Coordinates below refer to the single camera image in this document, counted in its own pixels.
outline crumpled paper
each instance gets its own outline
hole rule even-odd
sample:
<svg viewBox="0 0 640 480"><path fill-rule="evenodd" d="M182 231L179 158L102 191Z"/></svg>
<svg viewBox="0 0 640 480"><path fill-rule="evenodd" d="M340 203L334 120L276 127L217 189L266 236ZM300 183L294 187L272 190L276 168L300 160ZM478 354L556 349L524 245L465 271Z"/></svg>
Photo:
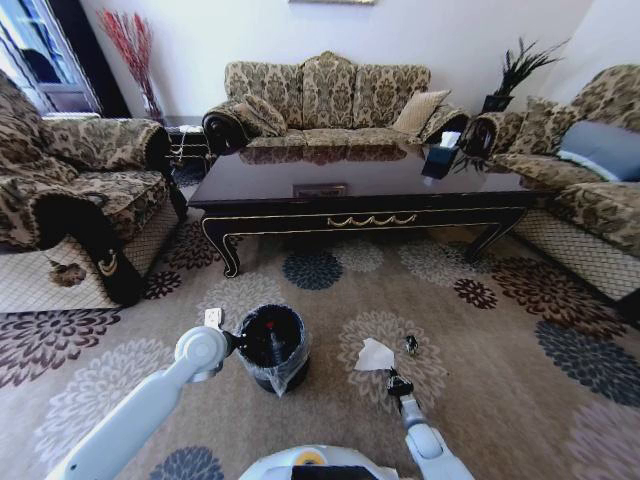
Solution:
<svg viewBox="0 0 640 480"><path fill-rule="evenodd" d="M364 348L358 353L358 361L354 370L368 372L372 370L388 370L395 367L393 351L373 338L364 341Z"/></svg>

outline picture frame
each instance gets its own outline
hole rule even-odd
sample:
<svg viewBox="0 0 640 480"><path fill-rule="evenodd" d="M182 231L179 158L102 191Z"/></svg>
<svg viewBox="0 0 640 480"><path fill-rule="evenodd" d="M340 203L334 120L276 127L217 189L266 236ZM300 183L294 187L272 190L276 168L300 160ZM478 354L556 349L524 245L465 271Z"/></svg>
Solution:
<svg viewBox="0 0 640 480"><path fill-rule="evenodd" d="M289 3L341 3L352 5L375 5L378 0L289 0Z"/></svg>
<svg viewBox="0 0 640 480"><path fill-rule="evenodd" d="M293 185L293 198L334 198L347 194L346 183L306 183Z"/></svg>

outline floral upholstered sofa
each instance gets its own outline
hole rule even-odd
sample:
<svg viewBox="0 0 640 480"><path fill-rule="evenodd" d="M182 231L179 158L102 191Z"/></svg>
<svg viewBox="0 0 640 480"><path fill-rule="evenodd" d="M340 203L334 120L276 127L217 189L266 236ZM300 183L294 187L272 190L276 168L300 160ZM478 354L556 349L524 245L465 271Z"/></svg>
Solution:
<svg viewBox="0 0 640 480"><path fill-rule="evenodd" d="M225 71L228 100L203 118L212 150L239 146L323 147L421 144L443 130L462 131L468 115L440 105L418 136L388 128L415 92L427 91L431 72L420 65L356 65L332 52L299 65L233 62ZM287 123L278 137L250 136L232 107L247 94L266 100Z"/></svg>
<svg viewBox="0 0 640 480"><path fill-rule="evenodd" d="M640 65L618 65L599 73L571 102L560 131L589 120L640 132ZM513 152L524 113L485 113L476 132L494 164L557 189L545 209L531 211L515 231L587 280L625 309L640 308L640 183L609 182L585 167L554 155ZM554 135L548 124L520 138L536 146Z"/></svg>
<svg viewBox="0 0 640 480"><path fill-rule="evenodd" d="M147 120L44 120L0 71L0 311L129 305L186 214Z"/></svg>

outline beige pillow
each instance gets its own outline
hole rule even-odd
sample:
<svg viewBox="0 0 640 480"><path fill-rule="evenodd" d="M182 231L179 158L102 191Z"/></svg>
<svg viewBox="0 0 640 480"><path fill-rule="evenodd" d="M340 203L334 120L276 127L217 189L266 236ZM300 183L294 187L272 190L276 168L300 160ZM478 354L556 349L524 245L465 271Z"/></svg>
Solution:
<svg viewBox="0 0 640 480"><path fill-rule="evenodd" d="M414 93L391 128L417 137L435 109L450 93L451 90Z"/></svg>
<svg viewBox="0 0 640 480"><path fill-rule="evenodd" d="M284 121L284 117L266 100L255 95L245 95L244 101L247 103L251 113L269 125L278 136L283 136L287 133L287 122Z"/></svg>
<svg viewBox="0 0 640 480"><path fill-rule="evenodd" d="M539 97L528 97L527 114L509 153L555 154L569 127L581 120L577 107Z"/></svg>

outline floral rug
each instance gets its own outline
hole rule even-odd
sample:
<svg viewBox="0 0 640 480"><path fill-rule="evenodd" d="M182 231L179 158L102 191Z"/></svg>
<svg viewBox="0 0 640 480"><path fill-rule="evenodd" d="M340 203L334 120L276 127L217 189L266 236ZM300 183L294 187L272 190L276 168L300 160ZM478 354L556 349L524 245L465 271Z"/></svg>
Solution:
<svg viewBox="0 0 640 480"><path fill-rule="evenodd" d="M475 478L640 478L640 333L516 240L470 265L463 229L237 238L243 273L226 279L190 215L138 305L0 318L2 478L44 478L172 361L205 309L222 307L232 329L264 303L290 305L311 332L306 380L279 399L233 355L216 378L185 388L119 478L236 479L264 455L309 443L355 448L419 478L385 376L353 370L368 337L395 351Z"/></svg>

